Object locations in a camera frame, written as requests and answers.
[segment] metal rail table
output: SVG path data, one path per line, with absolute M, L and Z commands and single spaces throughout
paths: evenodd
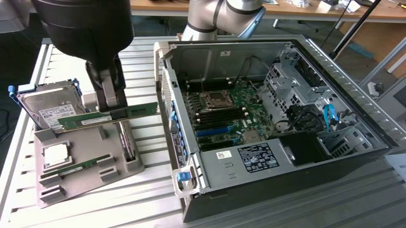
M 129 104 L 157 101 L 153 44 L 135 38 L 121 53 Z M 32 83 L 77 77 L 90 87 L 85 61 L 42 45 Z M 51 207 L 35 206 L 34 122 L 23 111 L 0 177 L 0 227 L 406 227 L 405 181 L 385 159 L 341 180 L 238 210 L 182 223 L 161 116 L 131 121 L 146 171 Z

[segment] white sticker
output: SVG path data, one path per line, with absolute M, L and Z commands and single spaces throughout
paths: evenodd
M 230 54 L 231 54 L 231 51 L 222 51 L 221 52 L 221 56 L 230 56 Z
M 78 168 L 75 168 L 75 169 L 71 169 L 71 170 L 69 170 L 69 171 L 66 171 L 66 172 L 62 172 L 59 175 L 60 175 L 60 176 L 65 176 L 65 175 L 67 175 L 67 174 L 70 174 L 70 173 L 73 173 L 73 172 L 81 171 L 81 170 L 83 170 L 83 167 L 82 167 L 82 166 L 78 167 Z
M 82 122 L 82 125 L 90 125 L 90 124 L 101 123 L 101 122 L 110 121 L 110 120 L 113 120 L 113 117 L 106 116 L 106 117 L 99 117 L 99 118 L 90 119 L 90 120 L 83 120 L 81 122 Z
M 71 104 L 55 107 L 55 108 L 48 108 L 44 110 L 39 111 L 39 114 L 42 115 L 43 119 L 46 120 L 46 123 L 48 124 L 50 128 L 52 130 L 59 130 L 62 129 L 62 125 L 58 122 L 58 119 L 63 117 L 69 117 L 73 115 L 77 115 L 74 106 Z
M 230 151 L 222 151 L 217 153 L 217 158 L 223 159 L 223 158 L 231 158 L 231 152 Z

